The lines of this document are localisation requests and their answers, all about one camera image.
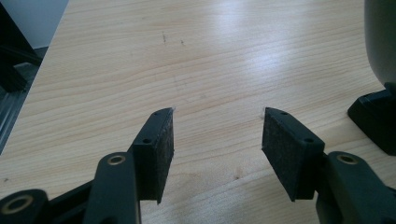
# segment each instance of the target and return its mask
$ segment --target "white wall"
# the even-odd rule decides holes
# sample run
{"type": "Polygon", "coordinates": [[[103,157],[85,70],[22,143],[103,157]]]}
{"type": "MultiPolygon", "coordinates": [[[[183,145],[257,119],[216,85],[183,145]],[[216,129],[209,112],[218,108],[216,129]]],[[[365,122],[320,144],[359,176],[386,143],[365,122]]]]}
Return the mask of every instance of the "white wall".
{"type": "Polygon", "coordinates": [[[68,0],[0,0],[33,49],[50,45],[68,0]]]}

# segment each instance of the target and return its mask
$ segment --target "black object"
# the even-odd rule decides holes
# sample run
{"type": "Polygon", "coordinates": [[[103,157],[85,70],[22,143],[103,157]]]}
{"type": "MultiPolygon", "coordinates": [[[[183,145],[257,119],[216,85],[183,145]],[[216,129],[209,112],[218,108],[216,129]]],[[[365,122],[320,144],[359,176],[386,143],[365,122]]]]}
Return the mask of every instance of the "black object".
{"type": "Polygon", "coordinates": [[[386,88],[360,97],[352,120],[382,150],[396,156],[396,2],[365,0],[364,26],[370,65],[386,88]]]}
{"type": "Polygon", "coordinates": [[[326,155],[323,148],[292,115],[265,109],[262,150],[292,201],[312,199],[317,191],[320,223],[396,223],[395,190],[363,159],[345,152],[326,155]]]}
{"type": "Polygon", "coordinates": [[[35,54],[18,26],[0,3],[0,86],[5,91],[23,91],[26,80],[14,68],[19,63],[39,66],[42,59],[35,54]]]}
{"type": "Polygon", "coordinates": [[[40,189],[11,194],[0,201],[1,223],[141,223],[140,200],[161,201],[173,145],[173,109],[156,111],[128,152],[99,161],[93,181],[51,201],[40,189]]]}

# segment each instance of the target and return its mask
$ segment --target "wooden table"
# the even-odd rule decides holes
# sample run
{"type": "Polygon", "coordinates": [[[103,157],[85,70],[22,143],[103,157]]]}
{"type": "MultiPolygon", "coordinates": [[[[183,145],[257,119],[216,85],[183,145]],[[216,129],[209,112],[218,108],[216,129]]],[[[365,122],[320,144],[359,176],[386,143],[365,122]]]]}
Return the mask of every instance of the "wooden table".
{"type": "Polygon", "coordinates": [[[70,0],[0,157],[0,196],[54,198],[91,180],[168,106],[175,157],[144,223],[318,223],[315,201],[291,203],[261,151],[266,106],[395,188],[395,158],[347,116],[383,89],[363,25],[358,0],[70,0]]]}

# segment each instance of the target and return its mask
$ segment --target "light wood grain surface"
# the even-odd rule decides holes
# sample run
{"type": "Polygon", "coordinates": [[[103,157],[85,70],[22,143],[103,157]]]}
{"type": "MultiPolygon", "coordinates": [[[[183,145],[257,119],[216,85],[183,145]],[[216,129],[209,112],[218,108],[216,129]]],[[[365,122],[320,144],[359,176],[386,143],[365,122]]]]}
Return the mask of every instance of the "light wood grain surface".
{"type": "Polygon", "coordinates": [[[315,201],[291,203],[261,151],[266,106],[395,188],[396,159],[347,116],[383,89],[363,26],[361,0],[70,0],[0,157],[0,197],[91,180],[169,106],[175,157],[143,223],[318,223],[315,201]]]}

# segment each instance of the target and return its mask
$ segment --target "floor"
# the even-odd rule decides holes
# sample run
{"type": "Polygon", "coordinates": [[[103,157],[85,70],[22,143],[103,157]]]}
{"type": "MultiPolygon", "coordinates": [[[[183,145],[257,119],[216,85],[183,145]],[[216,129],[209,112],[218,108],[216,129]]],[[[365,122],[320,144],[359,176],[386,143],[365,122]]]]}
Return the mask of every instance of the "floor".
{"type": "MultiPolygon", "coordinates": [[[[47,49],[35,49],[35,52],[38,56],[44,58],[47,49]]],[[[3,152],[3,148],[35,80],[35,75],[39,67],[29,63],[21,63],[16,65],[15,68],[27,80],[27,84],[25,91],[19,92],[5,92],[0,87],[0,154],[3,152]]]]}

